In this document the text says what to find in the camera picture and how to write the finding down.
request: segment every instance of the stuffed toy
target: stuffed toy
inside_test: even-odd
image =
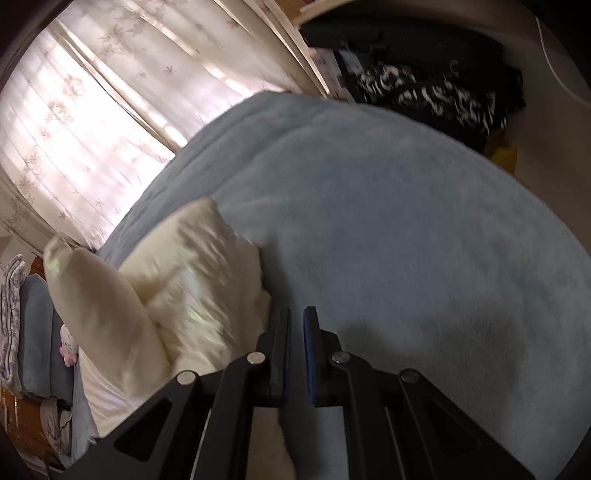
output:
[[[64,358],[64,363],[67,367],[76,365],[78,363],[78,343],[74,340],[66,325],[61,326],[60,337],[60,355]]]

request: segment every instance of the sheer curtain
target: sheer curtain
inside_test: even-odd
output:
[[[53,229],[102,245],[225,110],[264,89],[324,94],[273,30],[242,0],[74,1],[0,95],[5,176]]]

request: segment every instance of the light blue blanket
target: light blue blanket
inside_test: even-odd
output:
[[[118,266],[205,196],[262,247],[274,311],[293,310],[298,479],[347,478],[339,408],[307,401],[311,304],[344,348],[420,370],[539,480],[560,472],[591,423],[591,261],[512,177],[395,113],[265,93],[193,138],[99,255]]]

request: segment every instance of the floral fabric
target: floral fabric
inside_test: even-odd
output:
[[[26,263],[17,255],[2,275],[2,302],[0,303],[0,382],[13,395],[20,396],[22,387],[18,378],[18,342],[21,328],[21,285],[27,277]]]

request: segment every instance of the folded clothes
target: folded clothes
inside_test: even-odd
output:
[[[17,353],[21,328],[21,285],[27,276],[26,263],[17,255],[2,275],[0,302],[0,382],[15,396],[21,396]]]

